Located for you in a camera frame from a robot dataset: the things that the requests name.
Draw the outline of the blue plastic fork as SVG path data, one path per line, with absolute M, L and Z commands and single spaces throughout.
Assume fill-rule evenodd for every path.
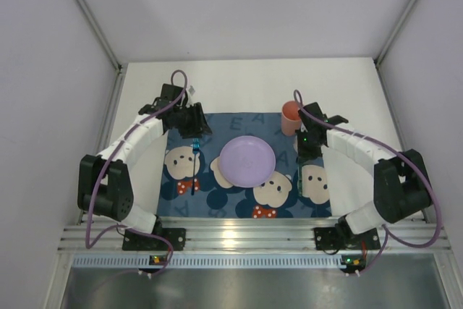
M 200 157 L 200 141 L 198 138 L 195 138 L 192 143 L 192 154 L 193 154 L 193 169 L 192 169 L 192 189 L 191 189 L 191 196 L 195 194 L 197 188 L 197 180 L 196 180 L 196 168 L 197 162 L 199 161 Z

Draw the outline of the metal spoon patterned handle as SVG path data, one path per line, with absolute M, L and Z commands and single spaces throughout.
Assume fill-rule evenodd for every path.
M 298 166 L 298 180 L 297 180 L 298 193 L 299 193 L 300 197 L 303 196 L 303 182 L 304 182 L 303 177 L 304 177 L 304 175 L 303 175 L 303 165 L 300 164 Z

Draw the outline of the coral plastic cup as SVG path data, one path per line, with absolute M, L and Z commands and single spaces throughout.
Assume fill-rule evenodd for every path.
M 301 127 L 299 107 L 295 101 L 287 101 L 281 109 L 281 131 L 286 136 L 295 135 Z

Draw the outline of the blue bear print placemat cloth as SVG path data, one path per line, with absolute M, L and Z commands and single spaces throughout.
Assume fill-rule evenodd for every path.
M 331 215 L 323 158 L 297 153 L 279 113 L 207 114 L 211 135 L 167 135 L 158 214 L 201 218 Z

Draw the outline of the purple plastic plate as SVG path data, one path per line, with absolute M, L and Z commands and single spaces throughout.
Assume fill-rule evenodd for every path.
M 221 149 L 218 167 L 234 186 L 253 188 L 270 179 L 276 168 L 276 156 L 263 139 L 243 135 L 230 140 Z

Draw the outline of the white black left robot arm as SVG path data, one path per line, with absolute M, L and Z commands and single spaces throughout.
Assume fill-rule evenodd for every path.
M 136 232 L 153 234 L 158 217 L 135 203 L 129 169 L 154 140 L 172 129 L 184 139 L 212 133 L 202 104 L 191 103 L 185 87 L 164 84 L 161 95 L 138 111 L 119 138 L 100 153 L 81 159 L 77 206 L 89 216 L 104 216 Z

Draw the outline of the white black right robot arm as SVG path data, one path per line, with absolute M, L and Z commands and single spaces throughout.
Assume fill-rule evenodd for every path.
M 387 227 L 433 206 L 436 229 L 431 239 L 413 244 L 392 234 L 402 245 L 427 248 L 436 242 L 442 228 L 441 207 L 436 201 L 422 155 L 410 149 L 399 152 L 373 137 L 349 129 L 349 121 L 336 115 L 328 118 L 317 103 L 297 102 L 304 125 L 303 137 L 311 150 L 322 146 L 335 150 L 361 166 L 373 178 L 373 199 L 339 218 L 335 228 L 344 240 L 371 229 Z

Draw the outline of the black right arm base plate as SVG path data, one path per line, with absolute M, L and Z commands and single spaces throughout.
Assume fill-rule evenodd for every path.
M 316 227 L 313 229 L 315 249 L 326 252 L 341 250 L 379 250 L 381 243 L 377 229 L 362 234 L 342 236 L 335 227 Z

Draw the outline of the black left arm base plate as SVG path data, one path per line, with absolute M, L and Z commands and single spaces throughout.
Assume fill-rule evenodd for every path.
M 167 240 L 174 251 L 182 251 L 186 242 L 186 232 L 187 230 L 183 228 L 164 228 L 160 238 Z M 126 230 L 122 249 L 123 251 L 167 251 L 169 246 L 163 240 Z

